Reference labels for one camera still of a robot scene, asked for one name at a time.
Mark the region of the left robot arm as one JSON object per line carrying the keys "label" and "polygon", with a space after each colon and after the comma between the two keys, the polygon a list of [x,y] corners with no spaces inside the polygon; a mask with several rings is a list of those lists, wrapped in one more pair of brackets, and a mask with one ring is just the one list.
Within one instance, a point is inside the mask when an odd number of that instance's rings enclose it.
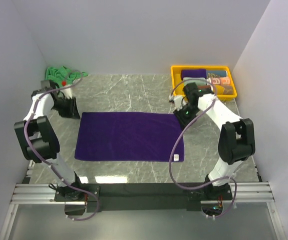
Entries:
{"label": "left robot arm", "polygon": [[59,140],[47,117],[51,110],[68,119],[80,119],[72,90],[52,80],[44,80],[41,89],[33,91],[32,105],[26,117],[14,124],[22,153],[27,160],[41,164],[53,174],[57,184],[49,184],[56,194],[68,201],[84,197],[84,188],[77,174],[60,155]]}

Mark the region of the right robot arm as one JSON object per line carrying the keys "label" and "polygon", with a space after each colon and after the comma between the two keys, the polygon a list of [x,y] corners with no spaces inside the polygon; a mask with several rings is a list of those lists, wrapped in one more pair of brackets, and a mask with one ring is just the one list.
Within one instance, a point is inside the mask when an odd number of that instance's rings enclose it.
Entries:
{"label": "right robot arm", "polygon": [[[216,85],[204,81],[205,86],[196,83],[188,83],[189,93],[194,92],[194,106],[201,114],[197,115],[187,124],[178,136],[169,157],[168,169],[173,183],[179,188],[187,191],[196,191],[204,188],[204,195],[214,200],[221,194],[221,186],[235,181],[233,174],[238,166],[255,153],[254,124],[251,119],[242,119],[234,114],[217,97]],[[182,139],[184,133],[204,114],[220,129],[218,142],[219,159],[213,170],[208,174],[208,182],[199,186],[184,186],[178,183],[172,174],[172,160],[174,152]]]}

